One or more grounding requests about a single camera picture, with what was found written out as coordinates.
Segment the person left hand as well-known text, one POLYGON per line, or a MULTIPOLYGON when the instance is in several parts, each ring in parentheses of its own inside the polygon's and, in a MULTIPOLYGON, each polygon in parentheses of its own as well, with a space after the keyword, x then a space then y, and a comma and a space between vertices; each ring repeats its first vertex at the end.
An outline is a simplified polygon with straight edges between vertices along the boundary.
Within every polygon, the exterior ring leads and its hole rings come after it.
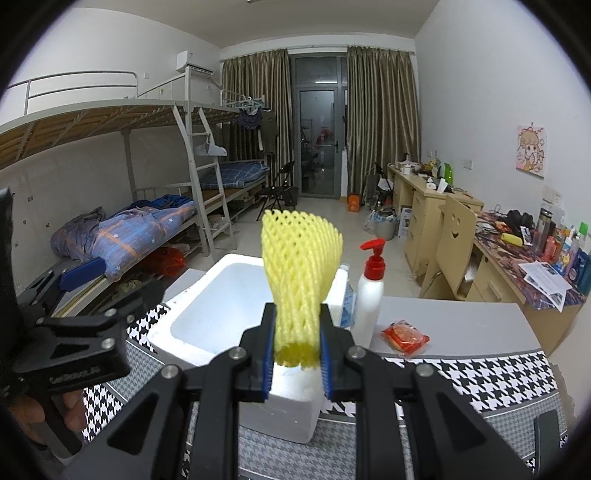
MULTIPOLYGON (((73 432, 82 432, 87 426, 86 410, 82 400, 82 391, 77 390, 62 395, 65 406, 63 415, 66 426, 73 432)), ((23 433, 32 441, 45 445, 44 439, 38 435, 34 425, 45 421, 42 406, 34 399, 26 396, 16 397, 9 411, 23 433)))

